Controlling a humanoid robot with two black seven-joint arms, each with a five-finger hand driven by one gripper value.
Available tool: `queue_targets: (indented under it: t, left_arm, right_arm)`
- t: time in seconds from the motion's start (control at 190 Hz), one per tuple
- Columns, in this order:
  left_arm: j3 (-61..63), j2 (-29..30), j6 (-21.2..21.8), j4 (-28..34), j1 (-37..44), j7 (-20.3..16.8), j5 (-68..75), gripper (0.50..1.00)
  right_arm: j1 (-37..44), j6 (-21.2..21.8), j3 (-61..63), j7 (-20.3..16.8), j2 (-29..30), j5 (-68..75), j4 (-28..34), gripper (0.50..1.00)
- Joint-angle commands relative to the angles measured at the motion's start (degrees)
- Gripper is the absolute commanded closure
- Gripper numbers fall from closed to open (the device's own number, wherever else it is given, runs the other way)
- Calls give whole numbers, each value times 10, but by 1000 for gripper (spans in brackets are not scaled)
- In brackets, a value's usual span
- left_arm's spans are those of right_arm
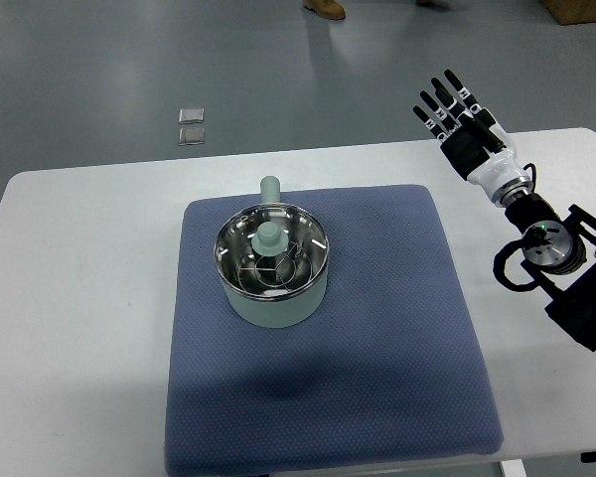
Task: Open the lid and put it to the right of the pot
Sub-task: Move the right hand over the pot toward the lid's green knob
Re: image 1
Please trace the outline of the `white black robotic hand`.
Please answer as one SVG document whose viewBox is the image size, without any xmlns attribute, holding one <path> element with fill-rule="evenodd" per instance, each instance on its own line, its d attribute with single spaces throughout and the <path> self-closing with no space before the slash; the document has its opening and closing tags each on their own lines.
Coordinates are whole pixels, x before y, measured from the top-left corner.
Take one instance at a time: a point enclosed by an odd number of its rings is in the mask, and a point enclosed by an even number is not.
<svg viewBox="0 0 596 477">
<path fill-rule="evenodd" d="M 423 90 L 425 106 L 415 105 L 413 113 L 438 141 L 452 168 L 500 208 L 531 193 L 534 180 L 518 164 L 508 133 L 452 71 L 446 70 L 444 77 L 431 80 L 434 92 Z"/>
</svg>

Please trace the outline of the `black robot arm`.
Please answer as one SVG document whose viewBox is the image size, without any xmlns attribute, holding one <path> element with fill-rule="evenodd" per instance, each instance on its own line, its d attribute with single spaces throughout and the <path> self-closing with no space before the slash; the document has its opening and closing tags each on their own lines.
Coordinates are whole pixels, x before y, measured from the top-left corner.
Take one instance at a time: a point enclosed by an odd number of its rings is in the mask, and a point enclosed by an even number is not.
<svg viewBox="0 0 596 477">
<path fill-rule="evenodd" d="M 575 342 L 596 356 L 596 218 L 576 205 L 561 218 L 536 193 L 506 205 L 521 233 L 496 254 L 493 275 L 506 289 L 542 289 L 544 311 Z"/>
</svg>

